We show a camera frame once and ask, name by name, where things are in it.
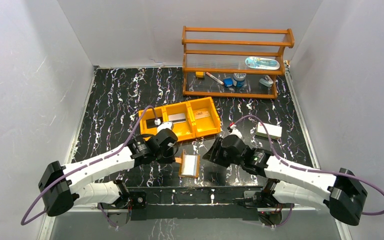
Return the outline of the orange three-compartment plastic bin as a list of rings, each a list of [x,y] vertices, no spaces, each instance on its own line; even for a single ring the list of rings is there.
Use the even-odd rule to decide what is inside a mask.
[[[157,118],[160,123],[173,123],[173,132],[180,142],[221,132],[221,120],[211,97],[140,110],[138,115],[143,116],[139,123],[141,134],[156,135]]]

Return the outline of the orange leather card holder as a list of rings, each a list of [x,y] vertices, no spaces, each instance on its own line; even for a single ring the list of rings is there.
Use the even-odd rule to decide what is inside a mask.
[[[198,178],[200,160],[201,156],[199,154],[187,154],[183,150],[181,156],[175,158],[175,162],[179,164],[178,176],[181,178]]]

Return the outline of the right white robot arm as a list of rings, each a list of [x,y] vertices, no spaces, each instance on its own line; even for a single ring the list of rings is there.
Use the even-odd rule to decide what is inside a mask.
[[[237,129],[225,137],[216,137],[203,159],[225,168],[237,165],[251,175],[266,178],[267,186],[260,195],[268,207],[277,204],[307,206],[327,210],[347,225],[360,223],[368,192],[346,168],[341,168],[337,174],[322,173],[278,159],[269,150],[245,144]]]

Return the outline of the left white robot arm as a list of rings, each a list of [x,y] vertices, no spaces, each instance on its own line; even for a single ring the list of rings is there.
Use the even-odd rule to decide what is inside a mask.
[[[125,146],[98,156],[66,165],[58,161],[48,164],[38,183],[46,214],[56,217],[74,206],[94,203],[117,208],[127,206],[132,196],[120,181],[97,181],[153,161],[173,163],[173,148],[178,141],[173,128],[171,121],[163,122],[155,135],[139,135],[131,138]]]

